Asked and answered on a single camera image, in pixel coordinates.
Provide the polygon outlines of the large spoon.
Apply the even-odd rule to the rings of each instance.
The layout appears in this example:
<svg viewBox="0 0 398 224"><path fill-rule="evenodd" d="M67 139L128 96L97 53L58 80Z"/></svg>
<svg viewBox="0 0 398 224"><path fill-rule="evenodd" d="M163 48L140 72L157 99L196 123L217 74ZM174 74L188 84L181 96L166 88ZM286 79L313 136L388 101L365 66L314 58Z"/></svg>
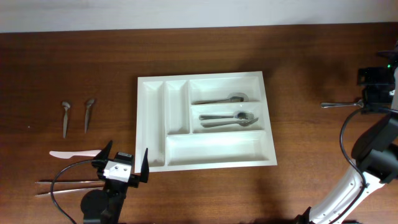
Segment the large spoon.
<svg viewBox="0 0 398 224"><path fill-rule="evenodd" d="M327 103L327 102L323 102L323 103L320 103L320 106L322 108L334 108L334 107L344 107L344 106L358 106L360 108L363 108L364 107L364 103L363 103L362 100L358 100L357 102L353 102L353 103L347 103L347 102L344 102L344 103L336 103L336 102Z"/></svg>
<svg viewBox="0 0 398 224"><path fill-rule="evenodd" d="M249 97L244 93L231 93L227 98L220 100L202 100L193 102L194 105L204 105L204 104L212 104L212 103L239 103L239 102L247 102Z"/></svg>

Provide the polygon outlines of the white plastic cutlery tray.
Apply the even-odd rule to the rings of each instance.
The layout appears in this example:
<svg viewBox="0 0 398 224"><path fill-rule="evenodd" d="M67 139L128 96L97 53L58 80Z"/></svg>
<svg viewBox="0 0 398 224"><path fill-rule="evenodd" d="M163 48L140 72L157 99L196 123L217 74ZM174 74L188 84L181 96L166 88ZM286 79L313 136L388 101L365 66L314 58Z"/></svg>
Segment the white plastic cutlery tray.
<svg viewBox="0 0 398 224"><path fill-rule="evenodd" d="M194 105L244 93L247 102ZM199 120L199 115L249 112L250 126L202 124L241 119ZM137 80L135 171L148 148L149 170L274 166L277 163L266 90L261 72L140 77Z"/></svg>

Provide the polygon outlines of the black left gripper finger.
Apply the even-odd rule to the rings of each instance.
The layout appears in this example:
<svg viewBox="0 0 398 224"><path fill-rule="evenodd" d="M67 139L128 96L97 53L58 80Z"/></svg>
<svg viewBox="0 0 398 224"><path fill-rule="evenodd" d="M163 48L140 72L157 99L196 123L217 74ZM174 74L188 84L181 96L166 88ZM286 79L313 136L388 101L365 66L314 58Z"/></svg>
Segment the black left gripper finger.
<svg viewBox="0 0 398 224"><path fill-rule="evenodd" d="M148 148L146 148L141 165L140 182L147 183L149 180L149 173L150 172L149 172L149 162L148 162Z"/></svg>
<svg viewBox="0 0 398 224"><path fill-rule="evenodd" d="M94 160L107 160L109 157L109 153L111 151L113 145L113 141L110 140L110 142L105 146L104 149L100 150L100 152L94 157Z"/></svg>

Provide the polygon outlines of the small teaspoon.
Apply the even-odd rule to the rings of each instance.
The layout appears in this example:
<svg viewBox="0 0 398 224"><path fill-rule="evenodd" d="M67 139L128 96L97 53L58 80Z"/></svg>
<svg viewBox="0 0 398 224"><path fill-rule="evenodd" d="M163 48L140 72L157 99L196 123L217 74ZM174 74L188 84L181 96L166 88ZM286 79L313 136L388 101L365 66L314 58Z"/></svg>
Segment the small teaspoon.
<svg viewBox="0 0 398 224"><path fill-rule="evenodd" d="M90 123L91 107L94 105L94 103L95 103L95 99L92 98L92 99L89 99L86 102L86 104L85 104L86 105L86 111L85 111L85 133L88 132L88 126L89 126L89 123Z"/></svg>
<svg viewBox="0 0 398 224"><path fill-rule="evenodd" d="M65 139L67 136L67 129L68 129L68 110L70 109L70 103L67 101L62 102L62 106L65 110L64 117L63 117L63 138Z"/></svg>

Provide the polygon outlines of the metal fork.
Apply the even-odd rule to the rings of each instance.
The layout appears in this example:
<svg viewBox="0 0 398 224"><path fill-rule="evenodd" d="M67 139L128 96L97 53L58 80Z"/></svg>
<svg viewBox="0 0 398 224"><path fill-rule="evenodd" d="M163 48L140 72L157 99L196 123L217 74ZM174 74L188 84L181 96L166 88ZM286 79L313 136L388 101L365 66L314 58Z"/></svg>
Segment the metal fork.
<svg viewBox="0 0 398 224"><path fill-rule="evenodd" d="M241 119L241 120L252 120L254 115L249 112L237 111L231 115L199 115L199 120L210 120L210 119Z"/></svg>
<svg viewBox="0 0 398 224"><path fill-rule="evenodd" d="M254 119L250 119L250 120L246 120L246 121L225 121L225 122L219 122L219 123L206 123L206 124L202 124L202 126L204 128L214 128L217 126L226 126L226 125L230 125L230 124L238 124L240 126L246 127L246 126L250 126L254 123L256 123L259 120L259 118L254 118Z"/></svg>

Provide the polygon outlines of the pink plastic knife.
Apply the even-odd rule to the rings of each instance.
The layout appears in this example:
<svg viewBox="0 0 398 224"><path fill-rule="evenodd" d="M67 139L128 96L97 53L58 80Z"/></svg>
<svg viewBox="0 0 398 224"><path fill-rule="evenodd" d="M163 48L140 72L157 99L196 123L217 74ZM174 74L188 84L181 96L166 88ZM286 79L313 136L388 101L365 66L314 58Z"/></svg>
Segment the pink plastic knife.
<svg viewBox="0 0 398 224"><path fill-rule="evenodd" d="M73 156L95 157L100 152L101 152L100 150L75 151L75 152L50 151L49 154L53 157L60 159L70 159Z"/></svg>

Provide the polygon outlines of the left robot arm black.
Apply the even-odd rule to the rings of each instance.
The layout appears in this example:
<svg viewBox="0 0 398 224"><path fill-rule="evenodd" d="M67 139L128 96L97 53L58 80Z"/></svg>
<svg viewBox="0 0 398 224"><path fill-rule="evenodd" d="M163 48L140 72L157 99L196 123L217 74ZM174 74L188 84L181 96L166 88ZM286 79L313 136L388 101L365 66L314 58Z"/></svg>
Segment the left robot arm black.
<svg viewBox="0 0 398 224"><path fill-rule="evenodd" d="M80 208L84 223L117 224L128 188L137 188L141 182L149 180L148 151L144 153L141 174L136 175L131 173L133 155L118 152L114 159L108 157L112 145L110 141L91 162L99 180L104 181L104 187L91 190L82 198Z"/></svg>

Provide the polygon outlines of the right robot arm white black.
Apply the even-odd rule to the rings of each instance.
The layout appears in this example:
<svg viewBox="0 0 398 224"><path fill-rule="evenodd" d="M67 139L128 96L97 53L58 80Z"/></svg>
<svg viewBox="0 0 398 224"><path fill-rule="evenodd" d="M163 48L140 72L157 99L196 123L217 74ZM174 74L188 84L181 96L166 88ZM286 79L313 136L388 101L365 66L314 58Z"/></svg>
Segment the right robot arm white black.
<svg viewBox="0 0 398 224"><path fill-rule="evenodd" d="M358 70L362 99L340 131L340 149L349 169L326 198L297 215L295 223L344 223L366 197L397 178L397 49L380 51L378 56L386 58L388 64ZM348 154L343 136L358 113L379 113L383 117L358 138Z"/></svg>

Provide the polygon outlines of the small teaspoon far left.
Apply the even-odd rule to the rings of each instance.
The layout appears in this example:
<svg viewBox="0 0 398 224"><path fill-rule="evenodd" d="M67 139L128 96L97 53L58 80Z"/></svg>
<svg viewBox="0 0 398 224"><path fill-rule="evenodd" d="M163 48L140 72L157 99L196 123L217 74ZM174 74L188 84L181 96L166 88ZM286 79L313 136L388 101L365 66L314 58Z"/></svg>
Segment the small teaspoon far left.
<svg viewBox="0 0 398 224"><path fill-rule="evenodd" d="M70 103L67 101L62 102L62 106L65 110L64 117L63 117L63 138L65 139L67 136L67 129L68 129L68 110L70 109Z"/></svg>

